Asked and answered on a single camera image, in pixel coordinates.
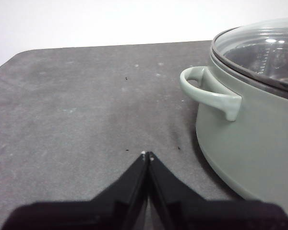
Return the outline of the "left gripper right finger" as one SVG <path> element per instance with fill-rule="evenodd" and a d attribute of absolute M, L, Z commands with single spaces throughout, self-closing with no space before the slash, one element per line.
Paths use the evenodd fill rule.
<path fill-rule="evenodd" d="M 149 195 L 166 230 L 288 230 L 288 216 L 258 200 L 206 200 L 148 153 Z"/>

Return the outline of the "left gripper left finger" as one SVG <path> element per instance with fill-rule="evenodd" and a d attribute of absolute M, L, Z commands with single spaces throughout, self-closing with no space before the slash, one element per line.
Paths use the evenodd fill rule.
<path fill-rule="evenodd" d="M 147 205 L 146 153 L 105 190 L 87 201 L 37 202 L 16 208 L 4 230 L 132 230 Z"/>

